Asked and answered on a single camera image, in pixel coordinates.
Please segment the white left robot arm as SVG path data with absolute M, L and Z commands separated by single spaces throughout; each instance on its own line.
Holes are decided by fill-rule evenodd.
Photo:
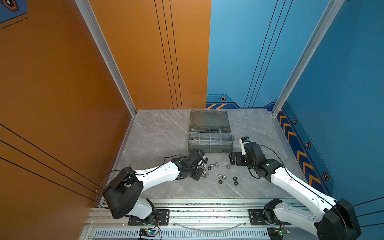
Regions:
M 192 178 L 198 181 L 203 173 L 205 153 L 192 151 L 186 155 L 175 155 L 161 166 L 133 170 L 126 167 L 119 171 L 104 188 L 103 197 L 114 219 L 136 217 L 145 225 L 155 222 L 157 209 L 149 199 L 142 199 L 141 193 L 162 183 Z

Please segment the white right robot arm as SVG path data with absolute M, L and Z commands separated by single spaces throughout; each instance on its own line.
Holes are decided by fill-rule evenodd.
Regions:
M 262 145 L 247 137 L 240 140 L 241 151 L 229 154 L 230 164 L 247 167 L 252 177 L 264 178 L 282 188 L 307 207 L 290 207 L 280 199 L 264 206 L 264 221 L 268 225 L 289 223 L 320 240 L 356 240 L 361 234 L 355 209 L 345 199 L 335 200 L 291 173 L 281 159 L 268 159 Z

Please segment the grey plastic organizer box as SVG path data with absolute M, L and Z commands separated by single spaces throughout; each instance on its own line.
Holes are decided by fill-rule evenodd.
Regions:
M 227 111 L 192 110 L 188 150 L 205 153 L 231 153 L 233 135 Z

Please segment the green circuit board left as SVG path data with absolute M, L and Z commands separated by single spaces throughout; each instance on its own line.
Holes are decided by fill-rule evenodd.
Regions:
M 158 229 L 143 229 L 139 230 L 138 238 L 139 240 L 154 240 L 158 237 L 160 231 Z

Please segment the green circuit board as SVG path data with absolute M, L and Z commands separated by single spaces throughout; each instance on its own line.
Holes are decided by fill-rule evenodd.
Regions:
M 154 240 L 158 237 L 160 231 L 158 229 L 143 229 L 139 230 L 138 238 L 139 240 Z
M 291 233 L 290 230 L 286 230 L 286 229 L 267 229 L 267 230 L 271 240 L 283 240 L 285 235 L 289 235 Z

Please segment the green circuit board right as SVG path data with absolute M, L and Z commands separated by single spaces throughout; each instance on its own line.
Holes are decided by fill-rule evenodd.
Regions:
M 286 230 L 286 229 L 267 229 L 267 230 L 271 240 L 283 240 L 285 235 L 289 235 L 291 233 L 290 230 Z

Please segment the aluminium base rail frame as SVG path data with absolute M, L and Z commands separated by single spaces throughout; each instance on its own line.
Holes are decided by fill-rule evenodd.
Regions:
M 252 226 L 249 209 L 262 209 L 269 198 L 153 199 L 157 209 L 169 209 L 167 226 L 159 226 L 155 240 L 270 240 L 267 229 L 290 230 L 283 240 L 315 240 L 316 236 L 289 223 Z M 138 221 L 113 219 L 108 210 L 94 208 L 88 216 L 81 240 L 139 240 Z

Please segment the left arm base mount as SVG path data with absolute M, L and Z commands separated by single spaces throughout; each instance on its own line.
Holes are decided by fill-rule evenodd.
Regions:
M 167 226 L 170 220 L 170 210 L 157 209 L 150 199 L 139 198 L 127 216 L 141 222 L 142 225 Z

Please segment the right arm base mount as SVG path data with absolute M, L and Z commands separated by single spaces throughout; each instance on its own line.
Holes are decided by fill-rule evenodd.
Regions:
M 273 199 L 268 202 L 262 209 L 249 209 L 249 220 L 252 226 L 277 226 L 283 225 L 284 222 L 278 220 L 274 209 L 280 203 L 283 203 L 282 200 Z

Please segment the aluminium corner post right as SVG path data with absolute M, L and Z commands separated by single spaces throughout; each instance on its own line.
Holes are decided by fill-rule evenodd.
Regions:
M 331 0 L 328 2 L 327 7 L 325 8 L 322 16 L 320 17 L 298 62 L 296 63 L 281 94 L 279 95 L 278 100 L 276 101 L 276 104 L 272 110 L 273 117 L 276 118 L 280 110 L 282 110 L 284 103 L 286 102 L 295 85 L 297 84 L 298 80 L 300 79 L 302 73 L 310 62 L 312 56 L 314 55 L 316 49 L 318 48 L 319 44 L 327 33 L 329 27 L 331 26 L 344 2 L 344 0 Z

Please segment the aluminium corner post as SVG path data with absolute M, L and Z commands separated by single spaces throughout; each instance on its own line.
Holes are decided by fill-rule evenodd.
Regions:
M 331 0 L 328 2 L 327 7 L 325 8 L 322 16 L 320 17 L 298 62 L 296 63 L 281 94 L 279 95 L 278 100 L 276 101 L 276 104 L 272 110 L 273 117 L 276 118 L 280 110 L 282 110 L 284 103 L 286 102 L 295 85 L 297 84 L 298 80 L 300 79 L 302 73 L 310 62 L 312 56 L 314 55 L 316 49 L 318 48 L 319 44 L 327 33 L 329 27 L 331 26 L 344 2 L 344 0 Z
M 118 68 L 118 65 L 114 59 L 114 56 L 110 50 L 110 47 L 107 43 L 107 40 L 103 34 L 103 31 L 99 25 L 99 22 L 96 18 L 96 15 L 92 9 L 92 6 L 89 1 L 86 0 L 75 0 L 78 9 L 99 49 L 100 54 L 103 57 L 103 60 L 110 71 L 111 76 L 126 104 L 130 114 L 133 117 L 137 115 L 137 109 L 131 98 L 131 95 L 128 91 L 126 83 L 122 77 L 122 74 Z

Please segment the aluminium corner post left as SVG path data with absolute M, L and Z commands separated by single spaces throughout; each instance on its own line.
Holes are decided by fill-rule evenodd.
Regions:
M 137 109 L 131 98 L 131 95 L 128 91 L 126 83 L 122 77 L 122 74 L 118 68 L 118 65 L 114 59 L 114 56 L 110 50 L 110 47 L 107 43 L 107 40 L 103 34 L 103 31 L 99 25 L 99 22 L 96 18 L 96 15 L 92 9 L 92 6 L 89 1 L 86 0 L 75 0 L 78 9 L 99 49 L 100 54 L 103 57 L 103 60 L 110 71 L 111 76 L 126 104 L 130 114 L 133 117 L 137 115 Z

